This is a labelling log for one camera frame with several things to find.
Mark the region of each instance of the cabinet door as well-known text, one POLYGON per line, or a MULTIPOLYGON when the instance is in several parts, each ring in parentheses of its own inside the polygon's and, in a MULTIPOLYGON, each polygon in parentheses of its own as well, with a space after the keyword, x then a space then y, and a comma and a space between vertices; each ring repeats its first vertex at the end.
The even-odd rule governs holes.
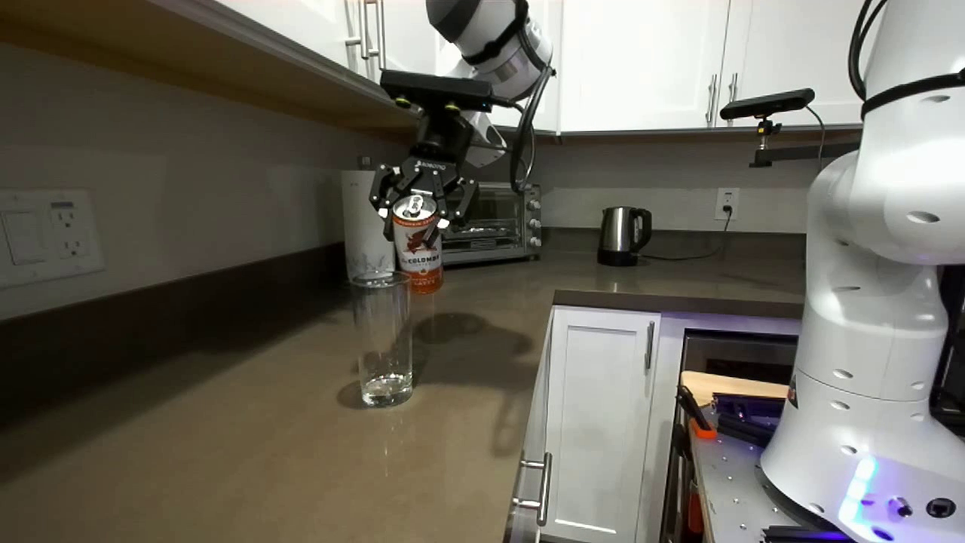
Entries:
POLYGON ((358 0, 218 0, 246 17, 312 48, 353 72, 365 75, 358 63, 358 0))
MULTIPOLYGON (((848 42, 864 0, 732 0, 721 105, 737 98, 814 88, 812 109, 827 123, 860 123, 848 85, 848 42)), ((776 114, 777 123, 818 128, 808 112, 776 114)))
POLYGON ((386 67, 401 72, 447 75, 439 55, 451 44, 428 22, 425 0, 384 0, 386 8, 386 67))
MULTIPOLYGON (((551 55, 551 67, 561 71, 561 30, 564 30, 564 3, 561 0, 529 0, 531 3, 531 24, 541 34, 544 44, 551 55)), ((550 79, 534 128, 544 133, 561 129, 561 75, 550 79)), ((520 128, 520 109, 491 109, 494 128, 520 128)))
POLYGON ((605 543, 638 536, 658 322, 655 315, 554 309, 544 535, 605 543))
POLYGON ((550 353, 551 353, 551 317, 544 338, 541 370, 531 399, 531 418, 525 427, 525 447, 516 470, 510 516, 508 516, 508 543, 534 543, 541 535, 541 519, 545 516, 544 503, 545 486, 551 482, 551 456, 545 456, 545 408, 550 408, 550 353))
POLYGON ((564 3, 561 128, 709 128, 728 0, 564 3))

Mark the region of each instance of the wall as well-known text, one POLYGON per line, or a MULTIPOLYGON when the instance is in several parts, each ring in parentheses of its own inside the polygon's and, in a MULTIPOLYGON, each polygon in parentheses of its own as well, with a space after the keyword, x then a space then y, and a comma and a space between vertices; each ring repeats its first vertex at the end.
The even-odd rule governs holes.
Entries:
POLYGON ((566 141, 541 144, 534 182, 545 227, 596 230, 605 206, 644 206, 655 230, 721 230, 719 188, 739 188, 732 231, 801 231, 814 159, 748 169, 748 141, 566 141))
POLYGON ((0 44, 0 189, 88 189, 107 270, 0 321, 341 242, 338 169, 395 144, 0 44))

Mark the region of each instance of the cable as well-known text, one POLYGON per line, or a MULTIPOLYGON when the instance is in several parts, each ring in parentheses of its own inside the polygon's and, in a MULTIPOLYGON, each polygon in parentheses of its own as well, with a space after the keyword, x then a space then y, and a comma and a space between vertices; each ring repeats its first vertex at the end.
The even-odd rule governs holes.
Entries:
POLYGON ((534 98, 531 98, 529 109, 520 119, 516 141, 510 148, 510 188, 513 188, 513 192, 525 192, 529 189, 525 182, 534 172, 534 148, 537 148, 534 119, 544 102, 544 91, 545 91, 550 79, 551 79, 551 71, 545 67, 534 85, 534 98))
POLYGON ((814 114, 818 128, 821 128, 821 141, 818 141, 818 169, 821 169, 821 159, 823 159, 823 148, 827 148, 827 128, 823 128, 823 119, 808 105, 808 112, 814 114))
POLYGON ((724 255, 728 251, 728 242, 729 242, 729 219, 732 219, 732 208, 724 208, 728 219, 724 219, 724 230, 721 230, 721 245, 712 249, 712 251, 704 251, 704 255, 640 255, 644 259, 655 259, 655 262, 693 262, 693 259, 709 259, 716 255, 724 255))
POLYGON ((853 88, 853 93, 860 100, 865 100, 865 79, 860 75, 860 63, 864 63, 864 48, 865 48, 865 38, 873 34, 873 24, 876 17, 881 16, 881 8, 888 7, 888 0, 876 3, 876 0, 865 0, 856 22, 853 22, 853 30, 851 30, 851 44, 848 44, 848 83, 853 88))

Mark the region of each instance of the clear glass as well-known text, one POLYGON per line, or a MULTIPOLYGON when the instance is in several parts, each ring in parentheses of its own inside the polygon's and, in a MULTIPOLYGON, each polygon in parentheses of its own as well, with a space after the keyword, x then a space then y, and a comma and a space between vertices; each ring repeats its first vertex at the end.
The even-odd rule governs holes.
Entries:
POLYGON ((409 292, 391 280, 353 280, 362 405, 388 408, 412 396, 409 292))

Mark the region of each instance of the countertop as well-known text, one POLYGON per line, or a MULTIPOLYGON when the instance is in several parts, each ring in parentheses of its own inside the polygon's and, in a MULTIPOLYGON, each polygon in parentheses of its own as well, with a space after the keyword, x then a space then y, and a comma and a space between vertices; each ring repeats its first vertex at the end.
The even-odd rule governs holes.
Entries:
POLYGON ((500 539, 545 315, 566 297, 797 315, 801 245, 737 236, 709 259, 604 270, 594 240, 561 231, 537 262, 447 271, 418 305, 418 396, 388 409, 356 399, 344 302, 256 346, 183 353, 0 435, 0 539, 500 539))

